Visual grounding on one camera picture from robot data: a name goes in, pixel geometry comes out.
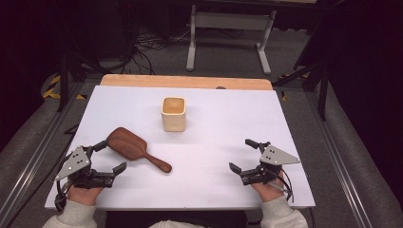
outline robotic hand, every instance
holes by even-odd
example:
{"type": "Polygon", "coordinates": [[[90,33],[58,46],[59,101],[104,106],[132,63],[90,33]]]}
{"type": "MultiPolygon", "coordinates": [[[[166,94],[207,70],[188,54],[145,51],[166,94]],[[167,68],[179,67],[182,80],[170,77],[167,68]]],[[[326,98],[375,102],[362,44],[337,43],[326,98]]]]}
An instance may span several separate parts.
{"type": "Polygon", "coordinates": [[[77,188],[110,188],[115,178],[125,171],[126,162],[113,168],[112,173],[99,173],[95,169],[91,169],[92,162],[90,158],[92,153],[94,151],[98,152],[107,146],[107,141],[102,141],[89,147],[78,146],[61,162],[61,165],[64,166],[59,168],[59,173],[55,177],[58,194],[54,203],[59,212],[63,211],[66,206],[67,191],[71,184],[77,188]],[[68,177],[68,182],[61,188],[60,180],[65,177],[68,177]]]}
{"type": "Polygon", "coordinates": [[[259,149],[261,153],[260,165],[255,169],[242,171],[238,166],[229,163],[230,169],[240,175],[243,185],[248,185],[252,183],[269,183],[276,186],[272,181],[279,179],[284,183],[286,189],[283,190],[279,186],[280,190],[287,192],[289,197],[292,195],[292,189],[289,185],[279,176],[279,172],[284,164],[299,163],[300,160],[270,144],[269,142],[254,142],[252,140],[245,140],[245,144],[252,146],[255,149],[259,149]]]}

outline person's hand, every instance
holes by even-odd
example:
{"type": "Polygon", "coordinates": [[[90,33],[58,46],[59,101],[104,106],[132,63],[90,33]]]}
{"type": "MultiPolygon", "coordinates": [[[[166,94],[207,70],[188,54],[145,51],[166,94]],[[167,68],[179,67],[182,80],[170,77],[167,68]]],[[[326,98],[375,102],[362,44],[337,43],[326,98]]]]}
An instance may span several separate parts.
{"type": "MultiPolygon", "coordinates": [[[[283,183],[276,179],[274,183],[279,187],[283,187],[283,183]]],[[[270,183],[262,184],[262,183],[252,183],[252,187],[259,193],[260,198],[263,202],[275,200],[284,196],[284,192],[271,185],[270,183]]]]}
{"type": "Polygon", "coordinates": [[[75,188],[71,185],[68,189],[67,198],[87,206],[93,206],[103,190],[104,188],[75,188]]]}

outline metal stand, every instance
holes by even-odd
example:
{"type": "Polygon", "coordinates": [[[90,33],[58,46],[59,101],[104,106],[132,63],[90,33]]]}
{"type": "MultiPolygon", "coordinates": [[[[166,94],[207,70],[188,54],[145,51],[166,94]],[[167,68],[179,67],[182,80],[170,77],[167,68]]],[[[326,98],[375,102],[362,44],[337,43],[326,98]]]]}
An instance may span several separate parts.
{"type": "Polygon", "coordinates": [[[312,92],[315,90],[319,81],[321,81],[317,111],[319,112],[319,115],[320,115],[322,121],[326,121],[325,105],[326,105],[327,87],[328,87],[328,82],[329,82],[329,75],[326,71],[327,65],[328,65],[328,63],[325,62],[325,63],[314,64],[311,66],[304,67],[304,68],[292,73],[291,75],[287,76],[286,78],[272,83],[272,86],[274,86],[274,87],[283,86],[284,84],[289,83],[289,82],[295,80],[296,78],[301,77],[302,75],[304,75],[306,73],[310,73],[309,77],[303,83],[302,88],[304,91],[312,92]]]}
{"type": "Polygon", "coordinates": [[[190,44],[187,54],[186,70],[192,71],[195,65],[196,55],[196,28],[215,29],[249,29],[263,30],[263,37],[260,43],[256,44],[261,66],[265,74],[270,74],[271,69],[267,61],[266,48],[267,40],[272,30],[276,12],[271,11],[270,15],[240,15],[230,13],[196,12],[196,6],[192,6],[190,19],[190,44]]]}

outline cable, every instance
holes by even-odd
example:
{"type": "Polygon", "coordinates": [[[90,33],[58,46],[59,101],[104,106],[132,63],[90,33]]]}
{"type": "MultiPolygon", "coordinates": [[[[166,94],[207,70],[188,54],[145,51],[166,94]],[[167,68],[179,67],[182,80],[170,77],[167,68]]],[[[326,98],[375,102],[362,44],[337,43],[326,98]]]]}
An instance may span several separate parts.
{"type": "Polygon", "coordinates": [[[122,70],[121,70],[121,72],[119,74],[122,74],[123,72],[127,73],[127,71],[125,70],[125,66],[122,67],[122,70]]]}
{"type": "Polygon", "coordinates": [[[146,52],[146,51],[149,51],[151,49],[152,50],[162,50],[162,49],[167,47],[167,44],[161,44],[161,45],[159,45],[157,47],[153,47],[155,42],[156,41],[153,41],[153,42],[149,43],[147,46],[146,45],[141,45],[141,44],[138,44],[138,46],[140,46],[142,48],[146,48],[146,49],[143,49],[142,52],[146,52]]]}
{"type": "Polygon", "coordinates": [[[70,139],[68,140],[65,148],[63,148],[63,153],[61,153],[59,155],[59,157],[57,158],[57,162],[55,164],[53,164],[53,166],[50,168],[50,170],[48,171],[48,173],[45,175],[45,177],[42,179],[42,181],[38,184],[38,186],[33,190],[33,192],[28,196],[27,200],[21,205],[21,207],[14,213],[14,215],[12,216],[11,220],[9,221],[9,223],[7,224],[6,228],[10,228],[12,223],[15,221],[15,219],[17,219],[17,217],[20,215],[20,213],[24,210],[25,206],[27,206],[27,204],[30,202],[30,200],[32,200],[33,196],[36,194],[36,192],[42,187],[42,185],[44,184],[44,182],[48,179],[48,177],[50,176],[50,174],[53,172],[54,168],[56,167],[56,165],[59,163],[59,161],[62,159],[63,155],[66,153],[68,147],[70,146],[72,140],[74,138],[74,135],[71,135],[70,139]]]}
{"type": "MultiPolygon", "coordinates": [[[[115,66],[109,66],[109,67],[103,67],[103,68],[106,70],[114,70],[114,69],[118,69],[120,67],[125,67],[129,62],[130,62],[130,56],[126,56],[125,60],[123,62],[121,62],[115,66]]],[[[97,73],[98,72],[97,70],[93,70],[92,68],[87,68],[84,66],[82,66],[82,68],[88,73],[97,73]]]]}
{"type": "Polygon", "coordinates": [[[311,220],[312,220],[312,228],[316,228],[317,225],[315,223],[315,217],[314,217],[314,210],[312,210],[312,208],[309,208],[309,213],[311,214],[311,220]]]}
{"type": "Polygon", "coordinates": [[[183,37],[186,36],[187,33],[189,33],[189,32],[190,32],[190,30],[188,30],[187,32],[185,32],[185,33],[184,33],[182,36],[180,36],[179,38],[177,38],[177,39],[175,39],[175,40],[170,40],[169,42],[170,42],[170,43],[178,42],[178,41],[182,40],[183,37]]]}
{"type": "Polygon", "coordinates": [[[238,30],[240,32],[240,34],[237,34],[237,35],[232,35],[229,32],[226,32],[227,30],[231,31],[232,29],[218,29],[218,31],[220,33],[225,34],[225,35],[227,35],[227,36],[229,36],[231,38],[234,38],[234,39],[240,38],[243,35],[243,30],[238,30]]]}
{"type": "Polygon", "coordinates": [[[291,192],[293,192],[293,185],[291,184],[290,178],[288,177],[288,175],[284,171],[284,169],[281,168],[281,171],[284,173],[285,177],[287,178],[288,182],[290,183],[290,189],[291,189],[291,192]]]}
{"type": "Polygon", "coordinates": [[[276,174],[275,172],[271,171],[270,169],[267,169],[266,171],[268,171],[272,175],[276,176],[276,178],[284,184],[285,188],[287,189],[287,200],[289,200],[293,196],[293,190],[290,188],[288,183],[280,175],[276,174]]]}
{"type": "Polygon", "coordinates": [[[141,53],[141,52],[139,52],[139,55],[140,55],[142,58],[144,57],[144,58],[147,60],[148,64],[149,64],[149,67],[144,66],[144,65],[138,63],[138,62],[134,59],[134,57],[132,57],[132,60],[133,60],[134,63],[137,65],[137,67],[139,68],[140,72],[142,73],[141,67],[143,67],[143,68],[146,68],[146,69],[148,69],[148,70],[150,71],[149,75],[153,75],[153,74],[155,75],[155,72],[154,72],[154,70],[152,69],[152,65],[151,65],[151,62],[150,62],[150,60],[148,59],[148,57],[145,56],[145,55],[144,55],[143,53],[141,53]]]}

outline table leg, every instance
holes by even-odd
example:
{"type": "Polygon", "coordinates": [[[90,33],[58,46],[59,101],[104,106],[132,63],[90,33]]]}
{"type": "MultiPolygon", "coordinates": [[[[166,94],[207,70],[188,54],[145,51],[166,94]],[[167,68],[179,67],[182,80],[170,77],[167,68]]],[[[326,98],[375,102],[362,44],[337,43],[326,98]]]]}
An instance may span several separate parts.
{"type": "Polygon", "coordinates": [[[327,69],[325,67],[323,68],[323,78],[320,82],[319,101],[317,104],[317,111],[319,112],[322,121],[326,121],[325,105],[326,105],[328,84],[329,84],[329,73],[327,72],[327,69]]]}
{"type": "Polygon", "coordinates": [[[68,103],[68,70],[67,70],[67,56],[64,54],[60,59],[60,103],[57,112],[61,112],[68,103]]]}
{"type": "Polygon", "coordinates": [[[263,68],[264,74],[271,74],[269,63],[267,61],[266,53],[264,49],[266,48],[267,40],[269,39],[270,31],[272,30],[273,23],[275,22],[276,11],[273,10],[270,13],[270,17],[267,18],[266,27],[264,28],[263,38],[260,43],[256,44],[258,49],[258,54],[261,62],[261,67],[263,68]]]}
{"type": "Polygon", "coordinates": [[[187,64],[186,70],[192,71],[195,65],[195,55],[196,55],[196,6],[192,6],[192,14],[190,16],[190,45],[189,53],[187,54],[187,64]]]}

